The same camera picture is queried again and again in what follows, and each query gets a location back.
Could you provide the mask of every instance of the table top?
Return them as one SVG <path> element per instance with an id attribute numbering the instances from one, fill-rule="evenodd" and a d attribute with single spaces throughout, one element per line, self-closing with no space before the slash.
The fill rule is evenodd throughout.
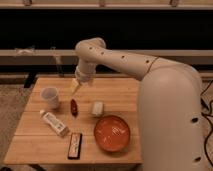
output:
<path id="1" fill-rule="evenodd" d="M 83 85 L 74 95 L 78 104 L 77 118 L 70 113 L 69 87 L 72 78 L 39 78 L 22 114 L 15 135 L 5 157 L 5 164 L 91 164 L 91 163 L 141 163 L 138 132 L 137 92 L 139 82 L 132 78 L 95 78 L 93 86 Z M 40 91 L 47 86 L 59 90 L 60 108 L 49 109 L 40 98 Z M 104 102 L 104 115 L 123 118 L 130 127 L 130 143 L 125 150 L 107 153 L 95 142 L 94 127 L 98 118 L 91 116 L 92 103 Z M 52 112 L 70 129 L 61 138 L 44 123 L 39 111 Z M 68 160 L 72 132 L 81 132 L 83 141 L 79 160 Z"/>

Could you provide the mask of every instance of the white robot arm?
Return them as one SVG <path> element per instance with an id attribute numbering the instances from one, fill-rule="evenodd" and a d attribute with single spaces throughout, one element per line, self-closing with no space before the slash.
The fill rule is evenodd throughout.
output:
<path id="1" fill-rule="evenodd" d="M 204 171 L 198 72 L 183 63 L 107 50 L 94 38 L 76 45 L 79 82 L 93 79 L 98 64 L 140 81 L 138 114 L 144 171 Z"/>

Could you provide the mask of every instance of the black cable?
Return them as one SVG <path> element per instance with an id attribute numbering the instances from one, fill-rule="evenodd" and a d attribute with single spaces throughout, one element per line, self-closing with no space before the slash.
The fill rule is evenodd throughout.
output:
<path id="1" fill-rule="evenodd" d="M 205 152 L 207 160 L 209 161 L 210 165 L 213 167 L 213 162 L 211 161 L 210 156 L 208 154 L 208 150 L 207 150 L 207 144 L 208 144 L 209 138 L 213 134 L 213 124 L 206 114 L 202 113 L 202 116 L 209 122 L 211 126 L 211 130 L 209 131 L 207 137 L 204 140 L 204 152 Z"/>
<path id="2" fill-rule="evenodd" d="M 209 85 L 202 91 L 201 96 L 209 89 L 209 87 L 212 85 L 213 80 L 209 83 Z"/>
<path id="3" fill-rule="evenodd" d="M 209 85 L 202 91 L 201 96 L 209 89 L 209 87 L 211 86 L 211 84 L 213 83 L 213 80 L 211 80 L 211 82 L 209 83 Z M 210 125 L 210 131 L 207 135 L 207 137 L 204 140 L 204 152 L 206 155 L 207 160 L 209 161 L 210 165 L 213 167 L 213 162 L 210 159 L 210 156 L 208 154 L 208 150 L 207 150 L 207 144 L 209 141 L 209 138 L 212 136 L 213 134 L 213 123 L 211 122 L 211 120 L 208 117 L 213 117 L 212 115 L 212 104 L 213 104 L 213 100 L 211 100 L 209 102 L 209 110 L 208 113 L 202 113 L 202 116 L 208 121 L 209 125 Z"/>
<path id="4" fill-rule="evenodd" d="M 201 97 L 201 105 L 203 108 L 207 109 L 209 111 L 209 106 L 206 104 L 206 102 L 204 101 L 204 99 Z"/>

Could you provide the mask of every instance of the orange bowl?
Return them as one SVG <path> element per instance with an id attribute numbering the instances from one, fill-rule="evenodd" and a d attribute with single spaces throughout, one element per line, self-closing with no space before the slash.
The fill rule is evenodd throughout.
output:
<path id="1" fill-rule="evenodd" d="M 116 152 L 129 144 L 130 129 L 122 118 L 108 115 L 96 123 L 94 136 L 97 144 L 103 150 Z"/>

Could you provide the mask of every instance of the small box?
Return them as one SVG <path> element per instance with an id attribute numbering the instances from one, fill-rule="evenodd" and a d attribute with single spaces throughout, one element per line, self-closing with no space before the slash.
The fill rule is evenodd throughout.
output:
<path id="1" fill-rule="evenodd" d="M 68 151 L 68 159 L 79 159 L 81 151 L 82 134 L 72 133 Z"/>
<path id="2" fill-rule="evenodd" d="M 100 117 L 103 115 L 104 103 L 102 101 L 95 101 L 92 106 L 92 115 L 94 117 Z"/>

